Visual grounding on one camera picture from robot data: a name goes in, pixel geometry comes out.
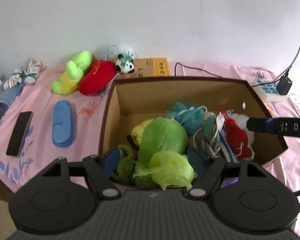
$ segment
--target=ribbed black surface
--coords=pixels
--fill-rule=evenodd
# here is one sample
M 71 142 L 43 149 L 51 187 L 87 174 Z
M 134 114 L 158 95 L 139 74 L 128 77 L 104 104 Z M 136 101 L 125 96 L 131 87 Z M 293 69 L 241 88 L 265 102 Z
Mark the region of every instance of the ribbed black surface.
M 180 191 L 127 191 L 103 202 L 84 225 L 57 236 L 18 232 L 10 240 L 300 240 L 292 231 L 253 236 L 220 223 L 207 204 L 191 201 Z

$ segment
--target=white gloves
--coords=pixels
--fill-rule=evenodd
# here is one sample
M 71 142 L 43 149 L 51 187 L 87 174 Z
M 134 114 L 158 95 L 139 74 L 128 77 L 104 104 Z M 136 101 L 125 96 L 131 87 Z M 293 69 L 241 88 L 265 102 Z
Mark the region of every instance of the white gloves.
M 12 74 L 12 76 L 9 78 L 9 80 L 7 80 L 4 85 L 3 88 L 7 89 L 7 88 L 12 88 L 14 87 L 17 83 L 21 83 L 22 82 L 22 73 L 23 71 L 16 68 L 14 70 L 14 73 Z
M 36 62 L 33 58 L 30 58 L 28 68 L 24 70 L 26 75 L 25 83 L 28 85 L 34 84 L 39 72 L 44 67 L 41 60 Z

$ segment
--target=blue case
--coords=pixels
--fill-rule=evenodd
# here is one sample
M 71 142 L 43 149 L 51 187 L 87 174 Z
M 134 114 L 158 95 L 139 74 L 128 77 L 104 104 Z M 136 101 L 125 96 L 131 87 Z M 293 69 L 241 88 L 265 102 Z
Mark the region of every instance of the blue case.
M 52 142 L 59 148 L 66 148 L 73 141 L 71 104 L 69 101 L 57 102 L 53 109 Z

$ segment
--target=smartphone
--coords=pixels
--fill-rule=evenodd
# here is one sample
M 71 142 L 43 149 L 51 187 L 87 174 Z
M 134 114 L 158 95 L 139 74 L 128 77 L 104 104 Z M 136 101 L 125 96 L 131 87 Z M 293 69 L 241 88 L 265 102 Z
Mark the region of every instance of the smartphone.
M 7 148 L 7 156 L 19 157 L 25 142 L 26 133 L 29 129 L 33 112 L 19 114 Z

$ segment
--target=black charger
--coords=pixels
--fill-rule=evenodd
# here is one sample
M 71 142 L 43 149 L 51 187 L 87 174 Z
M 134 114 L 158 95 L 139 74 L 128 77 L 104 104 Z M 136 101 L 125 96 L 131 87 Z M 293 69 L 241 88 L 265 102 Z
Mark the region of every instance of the black charger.
M 287 95 L 291 86 L 292 86 L 292 80 L 288 78 L 289 70 L 279 79 L 279 83 L 277 84 L 277 92 L 280 95 Z

